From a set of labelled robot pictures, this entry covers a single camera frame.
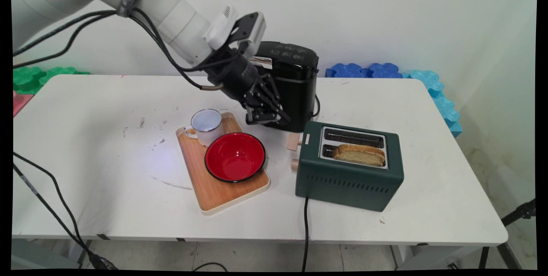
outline bread slice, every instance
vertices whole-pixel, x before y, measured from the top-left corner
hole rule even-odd
[[[382,167],[384,151],[368,145],[340,145],[333,151],[333,158]]]

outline red bowl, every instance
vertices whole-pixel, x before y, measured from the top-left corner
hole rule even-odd
[[[246,133],[225,134],[205,152],[205,168],[215,179],[241,182],[259,172],[265,163],[262,143]]]

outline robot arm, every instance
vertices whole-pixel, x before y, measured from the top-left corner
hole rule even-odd
[[[20,47],[39,30],[75,13],[91,1],[12,0],[13,48]],[[125,2],[101,1],[118,10]],[[247,110],[248,124],[289,122],[289,116],[280,106],[280,95],[271,75],[259,75],[246,58],[256,54],[266,29],[262,13],[237,19],[235,9],[227,6],[210,23],[185,0],[137,0],[134,6],[149,16],[164,42],[192,67],[233,58],[227,64],[204,71],[211,83],[221,86],[223,93]],[[239,50],[229,47],[234,43]]]

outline wooden tray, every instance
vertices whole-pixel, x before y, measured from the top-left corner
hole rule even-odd
[[[225,134],[243,132],[231,112],[225,112],[221,116]],[[205,215],[212,215],[233,206],[264,192],[270,186],[270,178],[264,168],[250,179],[238,183],[226,183],[215,179],[207,171],[204,162],[207,148],[200,145],[198,139],[186,136],[184,128],[179,128],[176,136],[185,158],[194,193],[198,198],[200,211]]]

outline toaster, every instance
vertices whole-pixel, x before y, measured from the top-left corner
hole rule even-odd
[[[382,166],[333,158],[344,144],[369,145],[385,155]],[[308,122],[297,168],[295,194],[382,212],[403,182],[403,163],[397,134]]]

